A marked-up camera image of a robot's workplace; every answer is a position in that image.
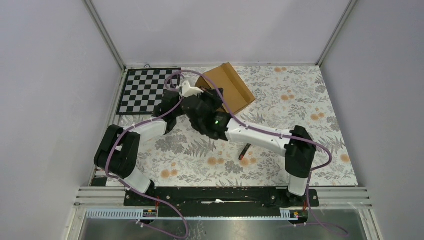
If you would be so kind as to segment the brown cardboard express box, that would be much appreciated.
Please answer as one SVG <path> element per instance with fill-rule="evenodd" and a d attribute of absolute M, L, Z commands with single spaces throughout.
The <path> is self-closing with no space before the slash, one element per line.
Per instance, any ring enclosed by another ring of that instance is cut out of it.
<path fill-rule="evenodd" d="M 253 93 L 230 63 L 224 63 L 203 74 L 212 80 L 218 88 L 223 89 L 222 95 L 229 109 L 222 106 L 218 110 L 219 112 L 228 113 L 232 111 L 237 114 L 256 100 Z"/>

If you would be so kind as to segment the red black utility knife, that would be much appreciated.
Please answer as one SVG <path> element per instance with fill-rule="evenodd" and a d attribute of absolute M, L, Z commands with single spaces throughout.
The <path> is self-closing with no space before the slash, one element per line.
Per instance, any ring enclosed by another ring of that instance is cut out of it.
<path fill-rule="evenodd" d="M 245 145 L 245 147 L 243 148 L 243 150 L 241 151 L 241 153 L 240 153 L 240 155 L 238 157 L 238 159 L 240 161 L 242 161 L 244 159 L 244 157 L 245 157 L 245 155 L 248 152 L 248 150 L 249 150 L 250 147 L 251 147 L 251 144 L 249 144 L 249 143 Z"/>

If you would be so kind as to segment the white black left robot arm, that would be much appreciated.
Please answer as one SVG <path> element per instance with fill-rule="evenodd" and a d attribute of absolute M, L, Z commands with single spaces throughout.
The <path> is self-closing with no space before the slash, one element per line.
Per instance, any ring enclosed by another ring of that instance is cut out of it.
<path fill-rule="evenodd" d="M 136 167 L 140 144 L 168 134 L 176 125 L 182 97 L 176 91 L 165 90 L 161 103 L 154 108 L 153 117 L 129 127 L 110 125 L 94 157 L 94 165 L 107 176 L 124 181 L 135 189 L 136 199 L 144 206 L 152 204 L 155 192 L 152 180 Z"/>

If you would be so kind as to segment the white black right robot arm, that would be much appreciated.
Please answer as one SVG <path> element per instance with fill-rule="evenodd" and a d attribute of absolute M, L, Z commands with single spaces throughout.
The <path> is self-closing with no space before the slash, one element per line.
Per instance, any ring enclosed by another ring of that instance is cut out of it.
<path fill-rule="evenodd" d="M 287 201 L 299 206 L 307 199 L 308 178 L 317 148 L 304 127 L 282 130 L 236 119 L 218 110 L 223 101 L 215 89 L 184 85 L 179 93 L 183 98 L 180 107 L 193 129 L 213 140 L 250 144 L 284 157 L 289 174 Z"/>

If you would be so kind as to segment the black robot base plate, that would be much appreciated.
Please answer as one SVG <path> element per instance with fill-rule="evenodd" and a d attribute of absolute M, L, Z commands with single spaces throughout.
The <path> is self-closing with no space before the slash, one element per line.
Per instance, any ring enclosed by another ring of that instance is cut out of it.
<path fill-rule="evenodd" d="M 161 218 L 178 213 L 164 204 L 170 203 L 185 218 L 280 217 L 282 209 L 305 210 L 320 205 L 318 193 L 297 196 L 285 187 L 154 187 L 142 197 L 127 191 L 126 207 L 152 207 Z"/>

